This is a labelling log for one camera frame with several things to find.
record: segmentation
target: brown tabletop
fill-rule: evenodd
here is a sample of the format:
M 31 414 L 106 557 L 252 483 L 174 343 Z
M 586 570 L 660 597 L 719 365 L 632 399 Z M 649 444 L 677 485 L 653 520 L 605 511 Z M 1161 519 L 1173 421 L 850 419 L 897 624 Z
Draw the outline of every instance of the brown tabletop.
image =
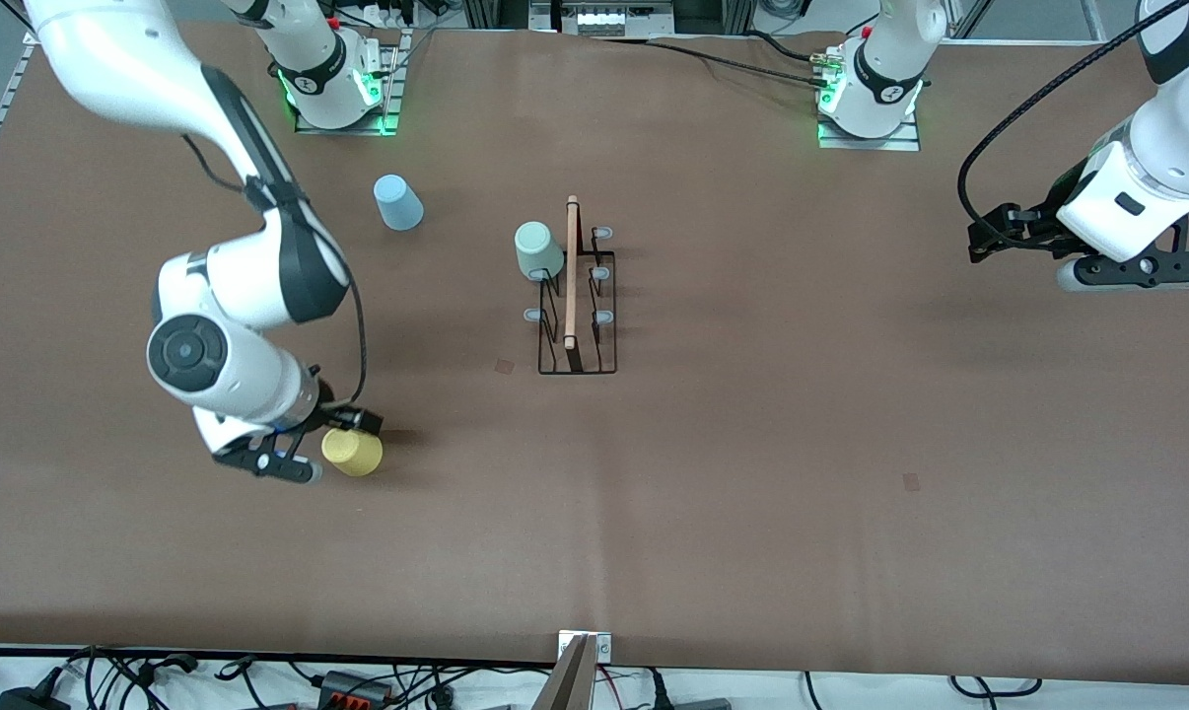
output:
M 944 46 L 923 152 L 866 153 L 817 147 L 800 84 L 531 32 L 438 32 L 396 138 L 294 136 L 252 32 L 185 38 L 354 264 L 386 464 L 210 461 L 147 376 L 147 295 L 257 219 L 36 54 L 0 138 L 0 642 L 545 660 L 575 627 L 627 665 L 1189 683 L 1189 293 L 973 266 L 955 199 L 1084 50 Z M 1036 203 L 1150 94 L 1132 46 L 1092 68 L 983 158 L 977 206 Z M 411 233 L 379 221 L 388 171 Z M 511 235 L 562 234 L 568 194 L 616 228 L 614 377 L 537 376 L 520 318 Z M 348 304 L 273 339 L 354 381 Z

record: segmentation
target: red wire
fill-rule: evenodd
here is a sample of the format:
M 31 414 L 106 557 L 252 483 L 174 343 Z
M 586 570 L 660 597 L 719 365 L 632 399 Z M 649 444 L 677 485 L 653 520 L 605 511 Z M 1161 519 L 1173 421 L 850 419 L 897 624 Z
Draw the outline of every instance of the red wire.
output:
M 625 704 L 621 702 L 621 692 L 616 691 L 616 681 L 612 679 L 612 673 L 608 673 L 608 668 L 604 668 L 604 666 L 599 666 L 598 672 L 603 673 L 603 677 L 608 679 L 608 687 L 612 691 L 612 697 L 616 698 L 617 710 L 625 710 Z

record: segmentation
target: round black joint cover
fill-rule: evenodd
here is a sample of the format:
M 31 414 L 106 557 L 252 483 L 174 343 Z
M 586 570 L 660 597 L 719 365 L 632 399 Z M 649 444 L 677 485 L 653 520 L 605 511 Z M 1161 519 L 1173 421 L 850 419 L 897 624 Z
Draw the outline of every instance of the round black joint cover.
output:
M 177 390 L 207 390 L 226 364 L 226 335 L 203 315 L 176 315 L 152 333 L 147 364 Z

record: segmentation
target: wooden dowel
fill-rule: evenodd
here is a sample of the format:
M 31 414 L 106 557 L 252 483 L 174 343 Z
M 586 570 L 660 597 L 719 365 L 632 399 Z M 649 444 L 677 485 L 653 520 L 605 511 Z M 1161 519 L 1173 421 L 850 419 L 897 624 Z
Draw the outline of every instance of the wooden dowel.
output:
M 577 196 L 568 195 L 568 283 L 564 288 L 564 348 L 577 347 Z

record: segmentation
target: table surface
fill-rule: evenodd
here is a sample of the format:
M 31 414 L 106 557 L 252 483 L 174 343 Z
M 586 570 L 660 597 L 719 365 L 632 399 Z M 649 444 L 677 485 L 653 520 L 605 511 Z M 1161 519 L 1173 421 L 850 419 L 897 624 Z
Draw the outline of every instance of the table surface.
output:
M 257 219 L 36 54 L 0 140 L 0 641 L 545 660 L 575 627 L 621 664 L 1189 684 L 1189 293 L 969 265 L 955 199 L 1084 50 L 943 46 L 923 152 L 867 153 L 818 149 L 798 84 L 531 32 L 433 37 L 396 138 L 294 136 L 252 32 L 184 34 L 354 264 L 386 465 L 212 464 L 147 376 L 147 295 Z M 1150 94 L 1135 49 L 1103 59 L 979 163 L 977 206 L 1037 202 Z M 537 376 L 520 318 L 511 235 L 561 234 L 567 194 L 616 228 L 614 377 Z M 273 338 L 354 381 L 348 306 Z

